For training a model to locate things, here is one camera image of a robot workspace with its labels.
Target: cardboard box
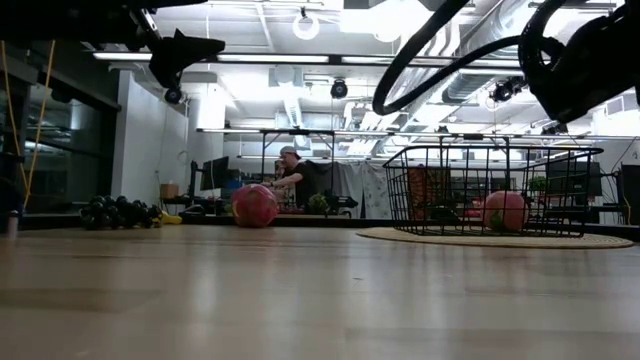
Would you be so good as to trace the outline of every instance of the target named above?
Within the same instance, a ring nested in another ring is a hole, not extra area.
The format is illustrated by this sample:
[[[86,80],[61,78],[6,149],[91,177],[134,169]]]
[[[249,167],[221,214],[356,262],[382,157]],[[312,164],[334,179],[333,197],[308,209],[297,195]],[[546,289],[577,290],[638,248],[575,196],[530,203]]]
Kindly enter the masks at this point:
[[[160,197],[162,199],[173,199],[180,195],[180,187],[178,184],[161,184]]]

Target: white curtain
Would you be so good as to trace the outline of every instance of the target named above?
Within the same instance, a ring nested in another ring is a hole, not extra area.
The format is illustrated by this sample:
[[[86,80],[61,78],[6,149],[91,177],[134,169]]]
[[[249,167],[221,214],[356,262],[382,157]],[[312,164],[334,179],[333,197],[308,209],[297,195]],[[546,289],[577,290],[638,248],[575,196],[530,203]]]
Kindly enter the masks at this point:
[[[359,219],[362,211],[362,165],[361,162],[338,163],[338,178],[336,188],[340,189],[339,196],[351,196],[358,202],[353,209],[344,209],[351,212],[352,219]]]
[[[361,169],[367,219],[391,219],[386,170],[369,163],[362,164]]]

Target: man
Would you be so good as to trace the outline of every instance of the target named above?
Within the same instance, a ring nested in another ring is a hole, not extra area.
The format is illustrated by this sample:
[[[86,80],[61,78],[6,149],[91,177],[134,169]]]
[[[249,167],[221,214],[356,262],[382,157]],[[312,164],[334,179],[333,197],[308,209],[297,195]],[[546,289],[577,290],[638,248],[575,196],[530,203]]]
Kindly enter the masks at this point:
[[[295,184],[296,205],[307,207],[309,198],[316,193],[316,183],[313,172],[303,162],[293,146],[285,146],[280,150],[280,159],[284,165],[284,177],[282,179],[262,183],[262,185],[275,188]]]

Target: black shirt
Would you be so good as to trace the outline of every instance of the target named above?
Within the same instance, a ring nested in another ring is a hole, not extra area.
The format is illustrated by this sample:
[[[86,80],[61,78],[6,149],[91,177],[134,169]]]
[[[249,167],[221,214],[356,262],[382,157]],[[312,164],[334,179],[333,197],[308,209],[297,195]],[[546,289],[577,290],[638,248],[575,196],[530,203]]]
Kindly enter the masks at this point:
[[[316,182],[313,171],[307,164],[299,162],[293,170],[286,170],[284,172],[284,176],[291,176],[293,174],[302,175],[302,180],[296,183],[296,205],[306,207],[309,203],[309,198],[316,193]]]

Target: wooden floor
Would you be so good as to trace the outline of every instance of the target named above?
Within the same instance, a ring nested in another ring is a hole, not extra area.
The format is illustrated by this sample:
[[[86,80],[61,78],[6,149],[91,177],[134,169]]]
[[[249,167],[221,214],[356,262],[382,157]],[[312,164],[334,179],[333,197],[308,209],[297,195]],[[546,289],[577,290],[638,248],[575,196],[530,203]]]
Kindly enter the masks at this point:
[[[0,359],[640,358],[640,251],[394,243],[354,230],[22,233]]]

